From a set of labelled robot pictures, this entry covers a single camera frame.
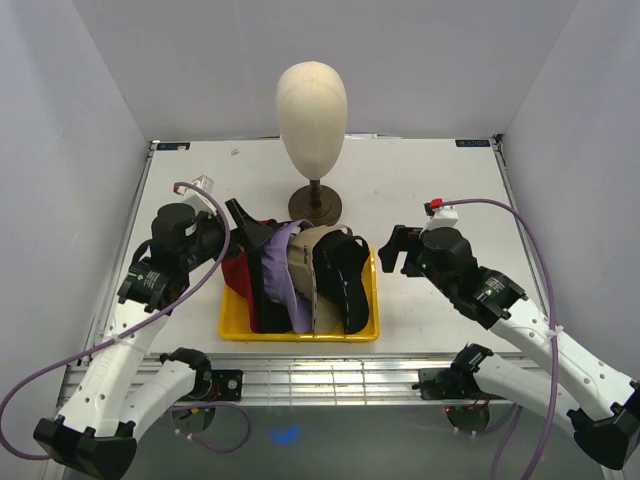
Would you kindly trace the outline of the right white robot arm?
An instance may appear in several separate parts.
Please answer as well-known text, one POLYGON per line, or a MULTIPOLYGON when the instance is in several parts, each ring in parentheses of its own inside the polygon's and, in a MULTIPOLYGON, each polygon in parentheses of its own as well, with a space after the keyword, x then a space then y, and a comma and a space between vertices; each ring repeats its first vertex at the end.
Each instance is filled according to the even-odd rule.
POLYGON ((380 249, 382 269, 399 253, 408 277, 429 280, 462 316, 516 346, 541 368, 517 367, 488 348, 470 344, 433 386, 445 394, 497 395, 571 434, 598 464, 620 470, 639 445, 639 383, 610 367, 549 319, 525 291, 499 271, 478 265, 470 243, 452 227, 397 225, 380 249))

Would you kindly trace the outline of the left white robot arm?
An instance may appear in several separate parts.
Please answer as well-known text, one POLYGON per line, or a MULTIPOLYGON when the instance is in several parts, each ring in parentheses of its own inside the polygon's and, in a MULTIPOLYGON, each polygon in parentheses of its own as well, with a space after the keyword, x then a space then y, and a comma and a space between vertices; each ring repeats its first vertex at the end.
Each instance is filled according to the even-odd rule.
POLYGON ((130 388, 173 308, 197 290, 191 272, 254 252, 272 237, 273 228, 249 216, 236 200, 226 207, 235 228, 200 195, 192 203, 158 209, 151 237, 135 250, 116 293, 106 348, 93 354, 56 417, 35 428, 36 442, 54 461, 95 479, 120 479, 144 433, 175 403, 209 409, 226 396, 224 380, 207 355, 186 347, 162 355, 154 376, 130 388))

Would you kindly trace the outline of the black R sport cap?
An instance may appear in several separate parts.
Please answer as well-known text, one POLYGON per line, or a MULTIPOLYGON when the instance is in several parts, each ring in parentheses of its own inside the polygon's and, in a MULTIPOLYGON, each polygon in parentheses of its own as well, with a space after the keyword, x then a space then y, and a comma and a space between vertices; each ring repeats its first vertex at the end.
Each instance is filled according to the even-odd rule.
POLYGON ((369 319, 362 270, 370 256, 366 240, 334 231, 313 247, 318 292, 339 309, 346 334, 359 333, 369 319))

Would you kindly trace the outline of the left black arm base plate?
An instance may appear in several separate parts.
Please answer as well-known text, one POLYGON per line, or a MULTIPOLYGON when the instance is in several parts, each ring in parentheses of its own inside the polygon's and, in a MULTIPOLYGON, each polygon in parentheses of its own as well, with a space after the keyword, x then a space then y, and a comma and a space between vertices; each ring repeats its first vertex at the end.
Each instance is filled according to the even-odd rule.
POLYGON ((187 395, 196 401, 239 401, 242 397, 242 370, 209 370, 197 373, 193 390, 187 395))

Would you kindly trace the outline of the purple LA cap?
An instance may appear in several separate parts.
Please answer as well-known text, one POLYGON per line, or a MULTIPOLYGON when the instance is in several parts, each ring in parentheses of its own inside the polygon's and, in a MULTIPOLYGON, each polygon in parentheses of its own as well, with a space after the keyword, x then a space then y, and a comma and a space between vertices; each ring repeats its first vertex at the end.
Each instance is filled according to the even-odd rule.
POLYGON ((294 287, 288 269, 287 248, 294 235, 311 226, 308 220, 297 220, 279 227, 264 244, 261 257, 264 292, 270 300, 286 307, 296 334, 310 331, 312 313, 310 302, 294 287))

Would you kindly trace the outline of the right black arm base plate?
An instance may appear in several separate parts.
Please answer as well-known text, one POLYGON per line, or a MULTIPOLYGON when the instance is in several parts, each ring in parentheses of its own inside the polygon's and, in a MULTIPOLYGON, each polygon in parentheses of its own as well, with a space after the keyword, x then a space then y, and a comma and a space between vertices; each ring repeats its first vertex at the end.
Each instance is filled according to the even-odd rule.
POLYGON ((412 385, 412 389, 419 391, 423 400, 479 400, 486 396, 471 373, 453 368, 420 369, 418 382, 412 385))

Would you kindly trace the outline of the black cap red trim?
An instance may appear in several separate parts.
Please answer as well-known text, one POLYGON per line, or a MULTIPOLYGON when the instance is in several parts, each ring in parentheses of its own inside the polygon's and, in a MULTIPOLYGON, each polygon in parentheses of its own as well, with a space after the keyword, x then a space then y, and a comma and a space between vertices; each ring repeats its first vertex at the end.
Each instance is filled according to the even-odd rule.
POLYGON ((251 329, 257 334, 283 334, 292 329, 285 305, 271 300, 265 291, 262 251, 255 240, 248 252, 248 271, 251 283, 251 329))

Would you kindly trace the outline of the beige R cap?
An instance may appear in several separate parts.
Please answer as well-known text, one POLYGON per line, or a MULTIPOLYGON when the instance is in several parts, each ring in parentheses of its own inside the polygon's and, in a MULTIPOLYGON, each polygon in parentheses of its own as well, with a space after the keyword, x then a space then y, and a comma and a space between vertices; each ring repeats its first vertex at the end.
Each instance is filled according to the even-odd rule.
POLYGON ((311 331, 316 335, 332 334, 338 327, 340 313, 336 305, 318 293, 313 247, 329 233, 352 234, 352 229, 344 224, 313 226, 308 220, 301 220, 298 228, 287 246, 289 273, 295 289, 310 303, 311 331))

